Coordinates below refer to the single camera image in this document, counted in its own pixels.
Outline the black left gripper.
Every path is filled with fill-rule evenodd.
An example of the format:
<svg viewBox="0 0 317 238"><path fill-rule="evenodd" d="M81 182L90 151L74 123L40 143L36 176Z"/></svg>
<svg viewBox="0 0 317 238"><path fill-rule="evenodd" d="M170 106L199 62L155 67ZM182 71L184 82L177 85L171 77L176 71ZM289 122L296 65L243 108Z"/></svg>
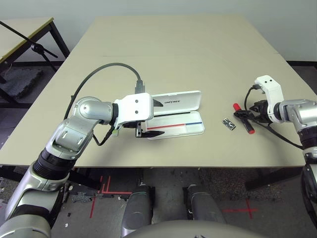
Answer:
<svg viewBox="0 0 317 238"><path fill-rule="evenodd" d="M155 99L153 99L154 107L163 107L163 104ZM135 129L135 136L137 138L153 138L159 135L164 134L164 131L151 130L142 132L142 121L131 121L123 125L124 128Z"/></svg>

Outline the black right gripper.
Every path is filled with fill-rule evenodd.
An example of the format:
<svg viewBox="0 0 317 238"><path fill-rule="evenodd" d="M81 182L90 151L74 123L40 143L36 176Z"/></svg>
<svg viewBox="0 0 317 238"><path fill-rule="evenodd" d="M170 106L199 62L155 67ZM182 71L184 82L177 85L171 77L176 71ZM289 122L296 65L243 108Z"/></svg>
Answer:
<svg viewBox="0 0 317 238"><path fill-rule="evenodd" d="M260 115L258 116L258 122L260 123L272 123L270 120L267 109L268 109L268 102L267 100L261 100L258 101L258 103L254 103L253 106L251 106L249 110L237 110L234 113L234 116L239 119L254 119L255 116L252 113L253 112L259 112Z"/></svg>

